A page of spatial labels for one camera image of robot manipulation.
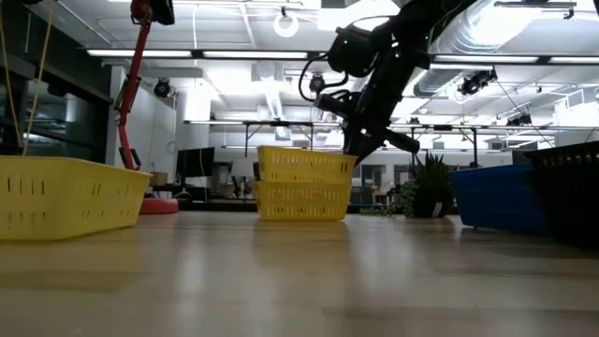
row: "yellow plastic basket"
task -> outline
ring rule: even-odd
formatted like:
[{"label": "yellow plastic basket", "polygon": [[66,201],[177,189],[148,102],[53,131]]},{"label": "yellow plastic basket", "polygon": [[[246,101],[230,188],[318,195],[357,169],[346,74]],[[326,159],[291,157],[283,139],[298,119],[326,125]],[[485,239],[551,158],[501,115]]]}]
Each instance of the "yellow plastic basket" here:
[{"label": "yellow plastic basket", "polygon": [[258,149],[260,179],[280,183],[349,183],[356,157],[290,150],[271,146]]},{"label": "yellow plastic basket", "polygon": [[150,177],[72,158],[0,156],[0,240],[133,226]]},{"label": "yellow plastic basket", "polygon": [[343,220],[350,183],[267,183],[255,185],[264,220]]}]

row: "stacked yellow baskets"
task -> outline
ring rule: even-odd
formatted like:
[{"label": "stacked yellow baskets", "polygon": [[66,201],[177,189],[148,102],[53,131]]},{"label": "stacked yellow baskets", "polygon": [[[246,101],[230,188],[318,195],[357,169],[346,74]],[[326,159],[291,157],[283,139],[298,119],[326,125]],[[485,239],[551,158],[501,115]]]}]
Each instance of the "stacked yellow baskets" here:
[{"label": "stacked yellow baskets", "polygon": [[345,218],[356,157],[262,146],[258,158],[262,182],[255,191],[262,219]]}]

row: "blue bin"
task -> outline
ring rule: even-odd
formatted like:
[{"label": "blue bin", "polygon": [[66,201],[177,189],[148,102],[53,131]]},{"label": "blue bin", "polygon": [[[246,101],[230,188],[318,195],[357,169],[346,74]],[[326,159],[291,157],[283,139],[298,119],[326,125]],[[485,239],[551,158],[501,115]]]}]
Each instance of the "blue bin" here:
[{"label": "blue bin", "polygon": [[548,234],[545,214],[529,185],[530,165],[469,169],[449,173],[466,226]]}]

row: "red base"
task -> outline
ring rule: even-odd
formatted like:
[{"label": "red base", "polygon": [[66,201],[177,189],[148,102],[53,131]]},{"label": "red base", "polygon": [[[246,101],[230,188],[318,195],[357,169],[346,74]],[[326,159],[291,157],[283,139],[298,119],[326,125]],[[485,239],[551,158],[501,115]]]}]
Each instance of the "red base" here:
[{"label": "red base", "polygon": [[145,198],[139,214],[169,214],[179,211],[176,199]]}]

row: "black equipment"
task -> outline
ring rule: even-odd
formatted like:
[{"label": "black equipment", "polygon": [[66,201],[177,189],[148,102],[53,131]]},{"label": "black equipment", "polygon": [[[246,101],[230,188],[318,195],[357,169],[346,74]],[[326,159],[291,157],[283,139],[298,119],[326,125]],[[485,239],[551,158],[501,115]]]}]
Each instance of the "black equipment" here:
[{"label": "black equipment", "polygon": [[158,83],[153,88],[153,93],[161,98],[167,98],[172,95],[169,79],[158,79]]},{"label": "black equipment", "polygon": [[473,76],[464,77],[464,82],[458,88],[462,95],[474,95],[479,90],[488,86],[490,82],[497,80],[495,68],[492,70],[476,71]]},{"label": "black equipment", "polygon": [[177,155],[177,173],[181,183],[185,178],[210,177],[214,166],[214,148],[179,151]]},{"label": "black equipment", "polygon": [[[361,92],[340,90],[321,94],[314,105],[321,110],[343,117],[343,152],[358,157],[356,165],[381,147],[387,140],[399,149],[417,153],[420,143],[405,134],[388,129],[389,120],[415,68],[428,69],[431,59],[427,49],[456,15],[475,0],[414,0],[402,7],[400,13],[372,32],[350,24],[337,28],[337,38],[326,55],[330,67],[364,78],[371,75]],[[339,86],[344,82],[327,84]],[[304,99],[310,100],[301,92]]]},{"label": "black equipment", "polygon": [[507,126],[532,125],[533,119],[530,113],[522,113],[521,115],[507,120]]}]

